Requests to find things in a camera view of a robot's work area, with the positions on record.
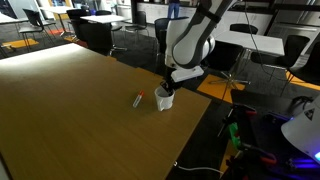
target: wooden table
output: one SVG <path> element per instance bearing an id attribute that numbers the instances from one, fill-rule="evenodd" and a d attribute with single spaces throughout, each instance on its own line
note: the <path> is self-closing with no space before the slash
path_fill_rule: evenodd
<path id="1" fill-rule="evenodd" d="M 0 151 L 13 179 L 165 179 L 210 100 L 182 88 L 160 112 L 161 81 L 76 44 L 0 61 Z"/>
<path id="2" fill-rule="evenodd" d="M 68 32 L 63 24 L 63 21 L 62 21 L 62 18 L 61 18 L 61 15 L 62 14 L 67 14 L 67 10 L 70 10 L 70 9 L 74 9 L 72 7 L 68 7 L 68 6 L 50 6 L 50 7 L 40 7 L 41 10 L 44 10 L 44 11 L 48 11 L 48 12 L 52 12 L 52 13 L 55 13 L 59 16 L 59 20 L 60 20 L 60 23 L 61 23 L 61 26 L 62 26 L 62 29 L 63 29 L 63 32 L 60 34 L 60 36 L 67 36 L 70 34 L 70 32 Z"/>

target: wire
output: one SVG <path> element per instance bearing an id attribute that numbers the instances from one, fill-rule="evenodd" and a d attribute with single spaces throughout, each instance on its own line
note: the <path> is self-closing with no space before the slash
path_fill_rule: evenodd
<path id="1" fill-rule="evenodd" d="M 220 174 L 223 174 L 224 172 L 219 171 L 217 169 L 211 168 L 211 167 L 194 167 L 194 168 L 185 168 L 182 166 L 179 166 L 177 162 L 174 163 L 175 167 L 178 167 L 179 169 L 185 170 L 185 171 L 198 171 L 198 170 L 210 170 L 210 171 L 214 171 Z"/>
<path id="2" fill-rule="evenodd" d="M 251 30 L 251 26 L 250 26 L 250 21 L 249 21 L 248 14 L 247 14 L 247 1 L 244 1 L 244 14 L 245 14 L 245 16 L 246 16 L 246 20 L 247 20 L 247 23 L 248 23 L 248 26 L 249 26 L 249 31 L 250 31 L 251 39 L 252 39 L 253 44 L 254 44 L 254 47 L 256 48 L 256 51 L 257 51 L 257 53 L 258 53 L 258 55 L 259 55 L 260 65 L 261 65 L 261 68 L 262 68 L 263 72 L 266 73 L 266 74 L 268 74 L 268 75 L 270 75 L 271 77 L 276 78 L 277 80 L 288 81 L 287 79 L 281 79 L 281 78 L 275 77 L 273 74 L 270 74 L 269 72 L 267 72 L 267 71 L 264 69 L 264 65 L 263 65 L 263 60 L 262 60 L 262 57 L 261 57 L 261 53 L 260 53 L 260 51 L 259 51 L 259 49 L 258 49 L 258 46 L 257 46 L 257 44 L 256 44 L 256 41 L 255 41 L 254 38 L 253 38 L 253 35 L 252 35 L 252 30 Z"/>

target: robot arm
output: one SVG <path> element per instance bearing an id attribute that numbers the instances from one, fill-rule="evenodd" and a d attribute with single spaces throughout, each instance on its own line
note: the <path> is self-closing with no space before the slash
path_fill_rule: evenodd
<path id="1" fill-rule="evenodd" d="M 194 16 L 171 20 L 167 29 L 165 64 L 167 73 L 163 87 L 168 91 L 179 88 L 179 82 L 203 74 L 198 66 L 214 48 L 210 35 L 235 0 L 200 0 Z"/>

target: chair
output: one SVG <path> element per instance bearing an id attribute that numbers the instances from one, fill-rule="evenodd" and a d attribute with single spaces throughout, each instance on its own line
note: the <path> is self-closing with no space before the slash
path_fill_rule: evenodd
<path id="1" fill-rule="evenodd" d="M 77 41 L 77 40 L 85 41 L 83 35 L 80 32 L 79 26 L 80 26 L 80 24 L 88 23 L 88 21 L 83 20 L 80 17 L 81 16 L 89 16 L 90 14 L 88 14 L 88 12 L 83 9 L 70 9 L 70 10 L 67 10 L 67 14 L 70 18 L 69 24 L 72 25 L 73 31 L 75 33 L 75 36 L 72 38 L 72 41 Z"/>
<path id="2" fill-rule="evenodd" d="M 106 10 L 98 10 L 96 11 L 96 16 L 102 16 L 102 15 L 111 15 L 112 12 L 106 11 Z M 114 32 L 119 31 L 122 29 L 122 26 L 119 26 L 117 23 L 111 23 L 111 32 L 112 32 L 112 38 L 113 42 L 115 43 L 115 38 L 114 38 Z"/>
<path id="3" fill-rule="evenodd" d="M 210 84 L 226 83 L 222 100 L 224 99 L 228 87 L 232 86 L 233 88 L 238 89 L 235 82 L 247 83 L 247 81 L 235 80 L 237 68 L 236 63 L 242 52 L 243 47 L 240 45 L 216 41 L 215 48 L 205 58 L 209 68 L 220 71 L 220 73 L 226 78 L 224 80 L 209 82 Z"/>
<path id="4" fill-rule="evenodd" d="M 230 31 L 237 31 L 237 32 L 243 32 L 243 33 L 249 33 L 249 34 L 257 34 L 258 28 L 256 28 L 253 25 L 248 24 L 231 24 L 230 25 Z"/>
<path id="5" fill-rule="evenodd" d="M 281 96 L 284 92 L 286 86 L 291 82 L 293 77 L 297 77 L 307 83 L 311 83 L 314 85 L 320 85 L 320 42 L 317 42 L 310 53 L 310 56 L 303 66 L 294 66 L 288 68 L 290 73 L 288 77 L 288 81 L 284 85 Z"/>
<path id="6" fill-rule="evenodd" d="M 134 32 L 135 35 L 135 40 L 134 43 L 136 44 L 137 42 L 137 38 L 139 38 L 139 31 L 147 31 L 148 33 L 148 37 L 149 37 L 149 31 L 147 29 L 147 18 L 146 18 L 146 12 L 144 11 L 138 11 L 136 13 L 136 24 L 132 25 L 132 26 L 124 26 L 125 32 L 124 32 L 124 37 L 126 38 L 126 31 L 129 32 Z"/>
<path id="7" fill-rule="evenodd" d="M 22 34 L 23 40 L 27 46 L 28 52 L 30 52 L 30 44 L 28 41 L 28 37 L 27 34 L 28 33 L 43 33 L 42 34 L 42 39 L 44 40 L 44 36 L 47 36 L 48 39 L 50 40 L 50 42 L 54 45 L 54 42 L 52 41 L 51 37 L 49 36 L 49 34 L 47 33 L 47 31 L 44 30 L 44 26 L 42 24 L 42 21 L 40 19 L 40 14 L 37 11 L 32 11 L 29 9 L 23 9 L 23 11 L 26 13 L 29 22 L 32 26 L 28 26 L 28 27 L 21 27 L 19 30 L 19 33 Z"/>
<path id="8" fill-rule="evenodd" d="M 30 21 L 28 15 L 27 15 L 27 18 L 28 18 L 28 20 L 18 19 L 18 22 L 28 22 L 28 21 Z M 43 20 L 42 20 L 42 24 L 43 24 L 44 27 L 47 27 L 47 28 L 49 29 L 49 31 L 51 32 L 52 36 L 53 36 L 54 38 L 56 38 L 56 37 L 54 36 L 54 34 L 52 33 L 51 28 L 50 28 L 50 25 L 54 25 L 55 28 L 58 30 L 58 27 L 57 27 L 56 23 L 55 23 L 55 22 L 49 22 L 49 21 L 43 21 Z"/>
<path id="9" fill-rule="evenodd" d="M 167 45 L 166 45 L 166 30 L 168 28 L 170 19 L 160 18 L 154 21 L 154 30 L 155 30 L 155 40 L 157 43 L 157 57 L 156 64 L 158 64 L 159 56 L 165 54 Z"/>
<path id="10" fill-rule="evenodd" d="M 296 63 L 309 40 L 310 39 L 305 36 L 289 35 L 284 46 L 284 56 L 272 56 L 258 52 L 252 52 L 251 61 L 273 68 L 269 79 L 270 81 L 275 69 L 286 70 Z"/>
<path id="11" fill-rule="evenodd" d="M 84 35 L 89 49 L 100 54 L 112 55 L 113 42 L 111 36 L 111 26 L 109 24 L 81 24 L 80 31 Z"/>

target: table leg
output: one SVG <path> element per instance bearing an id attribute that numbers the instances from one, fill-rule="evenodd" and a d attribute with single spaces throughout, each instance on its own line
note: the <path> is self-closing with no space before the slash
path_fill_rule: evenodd
<path id="1" fill-rule="evenodd" d="M 244 49 L 241 52 L 241 54 L 240 54 L 240 56 L 239 56 L 239 58 L 238 58 L 238 60 L 237 60 L 237 62 L 235 64 L 234 71 L 231 73 L 231 76 L 233 77 L 233 82 L 239 82 L 239 83 L 244 83 L 244 84 L 250 84 L 251 83 L 250 81 L 243 81 L 243 80 L 235 79 L 237 77 L 237 75 L 242 72 L 242 69 L 240 70 L 240 67 L 242 67 L 243 63 L 246 63 L 246 62 L 244 62 L 244 56 L 245 56 L 245 54 L 247 54 L 249 52 L 250 52 L 249 49 Z"/>
<path id="2" fill-rule="evenodd" d="M 66 30 L 66 28 L 65 28 L 65 26 L 63 24 L 63 21 L 62 21 L 62 18 L 61 18 L 61 14 L 58 14 L 58 16 L 59 16 L 60 23 L 61 23 L 62 30 L 63 30 L 63 32 L 60 34 L 60 36 L 69 36 L 69 35 L 71 35 L 71 32 L 67 32 L 67 30 Z"/>

